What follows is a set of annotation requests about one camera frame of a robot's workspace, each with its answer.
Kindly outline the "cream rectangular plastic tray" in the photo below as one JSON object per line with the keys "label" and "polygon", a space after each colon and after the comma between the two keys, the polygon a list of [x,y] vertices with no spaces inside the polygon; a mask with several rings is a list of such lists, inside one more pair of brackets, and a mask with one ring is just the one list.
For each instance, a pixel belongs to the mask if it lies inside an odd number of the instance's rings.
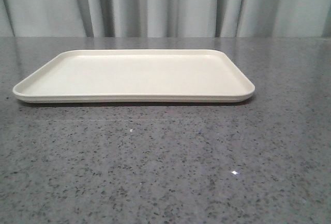
{"label": "cream rectangular plastic tray", "polygon": [[255,86],[217,50],[73,50],[12,91],[28,103],[242,102]]}

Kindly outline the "pale grey pleated curtain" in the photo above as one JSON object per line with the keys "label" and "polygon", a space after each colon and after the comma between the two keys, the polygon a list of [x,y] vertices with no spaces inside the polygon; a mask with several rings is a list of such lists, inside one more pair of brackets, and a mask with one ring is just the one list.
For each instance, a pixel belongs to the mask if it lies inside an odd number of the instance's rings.
{"label": "pale grey pleated curtain", "polygon": [[3,37],[328,37],[330,0],[1,0]]}

